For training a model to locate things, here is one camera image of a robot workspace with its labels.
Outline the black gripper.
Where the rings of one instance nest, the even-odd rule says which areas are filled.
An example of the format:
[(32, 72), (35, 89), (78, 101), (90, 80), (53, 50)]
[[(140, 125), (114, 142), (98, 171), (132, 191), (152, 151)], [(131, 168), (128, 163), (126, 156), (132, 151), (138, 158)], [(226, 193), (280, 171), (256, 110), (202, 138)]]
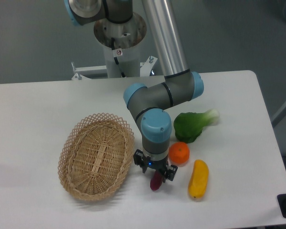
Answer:
[(178, 170), (178, 166), (168, 164), (168, 150), (160, 154), (152, 154), (146, 150), (136, 149), (133, 155), (135, 165), (142, 169), (145, 173), (147, 168), (159, 171), (162, 176), (162, 182), (166, 180), (173, 181), (174, 176)]

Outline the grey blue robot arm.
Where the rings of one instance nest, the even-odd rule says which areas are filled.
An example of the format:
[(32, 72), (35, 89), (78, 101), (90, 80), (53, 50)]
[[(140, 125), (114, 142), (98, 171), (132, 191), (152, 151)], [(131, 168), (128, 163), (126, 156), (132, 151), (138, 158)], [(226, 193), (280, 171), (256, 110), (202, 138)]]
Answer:
[[(133, 11), (132, 1), (67, 0), (64, 4), (74, 24), (94, 22), (95, 37), (109, 48), (118, 75), (130, 76), (122, 65), (122, 57), (126, 49), (138, 45), (146, 33), (144, 22)], [(155, 170), (164, 182), (173, 180), (178, 169), (168, 163), (172, 121), (166, 109), (199, 97), (204, 83), (187, 65), (171, 2), (145, 0), (143, 7), (165, 81), (152, 87), (132, 84), (124, 91), (123, 98), (142, 134), (143, 148), (134, 153), (134, 163), (143, 171)]]

